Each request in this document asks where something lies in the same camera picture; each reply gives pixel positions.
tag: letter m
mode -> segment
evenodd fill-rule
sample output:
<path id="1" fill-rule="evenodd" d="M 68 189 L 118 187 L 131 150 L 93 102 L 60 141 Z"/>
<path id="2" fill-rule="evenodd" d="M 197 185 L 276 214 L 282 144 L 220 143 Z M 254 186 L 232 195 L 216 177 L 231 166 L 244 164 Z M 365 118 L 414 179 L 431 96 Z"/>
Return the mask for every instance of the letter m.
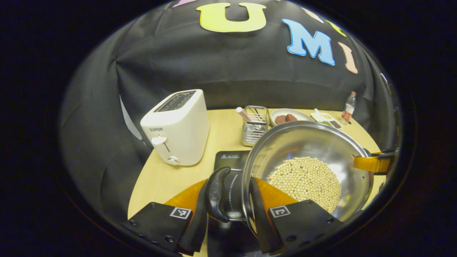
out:
<path id="1" fill-rule="evenodd" d="M 289 19 L 283 19 L 282 21 L 289 26 L 292 44 L 287 47 L 287 50 L 290 53 L 305 56 L 306 50 L 303 47 L 304 44 L 311 57 L 316 57 L 320 49 L 319 60 L 326 64 L 335 65 L 329 36 L 316 31 L 314 37 L 312 37 L 300 23 Z"/>

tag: wooden table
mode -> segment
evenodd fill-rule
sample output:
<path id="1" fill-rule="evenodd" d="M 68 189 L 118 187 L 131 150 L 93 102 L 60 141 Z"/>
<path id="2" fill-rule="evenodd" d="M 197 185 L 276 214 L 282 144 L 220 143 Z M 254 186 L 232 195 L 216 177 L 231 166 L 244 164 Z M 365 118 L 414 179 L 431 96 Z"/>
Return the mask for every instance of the wooden table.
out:
<path id="1" fill-rule="evenodd" d="M 314 110 L 299 111 L 310 115 Z M 334 118 L 341 115 L 338 111 L 323 111 Z M 133 189 L 128 206 L 128 218 L 131 218 L 150 202 L 164 203 L 184 189 L 208 178 L 213 172 L 215 155 L 219 151 L 250 150 L 251 147 L 241 144 L 242 118 L 234 109 L 209 110 L 210 130 L 202 159 L 193 166 L 172 166 L 166 164 L 156 151 L 141 171 Z M 362 126 L 354 119 L 352 124 L 343 125 L 342 131 L 351 136 L 357 143 L 370 152 L 379 152 L 379 148 Z M 374 176 L 372 193 L 363 209 L 372 201 L 385 181 L 385 176 Z M 206 237 L 200 253 L 196 257 L 207 256 Z"/>

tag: white toaster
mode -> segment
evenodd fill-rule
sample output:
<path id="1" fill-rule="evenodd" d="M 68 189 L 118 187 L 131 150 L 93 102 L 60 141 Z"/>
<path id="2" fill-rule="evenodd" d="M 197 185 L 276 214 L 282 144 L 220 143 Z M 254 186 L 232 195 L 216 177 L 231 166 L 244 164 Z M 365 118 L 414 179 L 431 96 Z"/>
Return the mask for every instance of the white toaster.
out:
<path id="1" fill-rule="evenodd" d="M 162 159 L 171 165 L 190 166 L 203 156 L 209 118 L 203 91 L 180 91 L 152 108 L 141 127 Z"/>

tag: utensil holder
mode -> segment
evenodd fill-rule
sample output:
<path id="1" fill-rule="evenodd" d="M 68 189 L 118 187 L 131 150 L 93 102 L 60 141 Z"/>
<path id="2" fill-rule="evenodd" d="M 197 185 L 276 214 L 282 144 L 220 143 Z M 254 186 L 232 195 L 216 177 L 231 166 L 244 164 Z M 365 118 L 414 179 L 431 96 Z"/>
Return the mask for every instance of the utensil holder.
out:
<path id="1" fill-rule="evenodd" d="M 241 142 L 245 146 L 253 146 L 268 131 L 270 113 L 268 108 L 249 105 L 244 108 L 250 121 L 243 120 Z"/>

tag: water bottle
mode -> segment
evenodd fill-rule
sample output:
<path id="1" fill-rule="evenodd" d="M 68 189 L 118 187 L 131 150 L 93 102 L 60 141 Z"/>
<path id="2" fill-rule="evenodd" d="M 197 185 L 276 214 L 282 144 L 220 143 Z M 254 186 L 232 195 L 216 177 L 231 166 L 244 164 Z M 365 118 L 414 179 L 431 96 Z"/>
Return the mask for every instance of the water bottle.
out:
<path id="1" fill-rule="evenodd" d="M 346 125 L 351 119 L 354 109 L 356 108 L 356 93 L 351 92 L 351 95 L 347 98 L 346 106 L 344 107 L 343 114 L 341 115 L 341 123 Z"/>

